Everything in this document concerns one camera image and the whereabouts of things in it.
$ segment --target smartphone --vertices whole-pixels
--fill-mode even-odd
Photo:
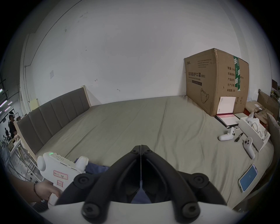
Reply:
[[[256,178],[257,174],[258,170],[255,164],[252,164],[246,173],[238,180],[238,185],[241,192],[245,192],[248,189],[253,180]]]

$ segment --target finger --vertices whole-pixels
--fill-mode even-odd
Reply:
[[[55,186],[49,186],[49,191],[53,194],[55,194],[58,198],[61,196],[62,194],[62,190],[60,190],[59,188],[55,187]]]

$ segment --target white product box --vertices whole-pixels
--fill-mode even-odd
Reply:
[[[268,139],[270,138],[270,133],[267,132],[268,137],[263,141],[259,134],[249,125],[246,121],[247,117],[242,117],[239,121],[238,127],[247,135],[247,137],[251,137],[253,139],[253,144],[256,147],[257,151],[261,151],[261,149],[265,146]],[[259,131],[264,132],[266,129],[264,126],[259,124]]]

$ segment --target gray bed sheet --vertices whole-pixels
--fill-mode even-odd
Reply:
[[[227,129],[187,96],[169,96],[114,102],[90,107],[56,133],[37,153],[52,151],[74,161],[111,166],[135,145],[147,145],[176,170],[204,173],[230,208],[256,186],[273,158],[269,140],[251,160],[238,142],[219,141]],[[235,138],[241,130],[235,131]],[[241,193],[238,179],[255,164],[258,175]]]

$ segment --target knife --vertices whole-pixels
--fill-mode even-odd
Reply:
[[[238,142],[238,140],[240,139],[240,137],[243,135],[243,132],[237,137],[237,139],[234,140],[234,142]]]

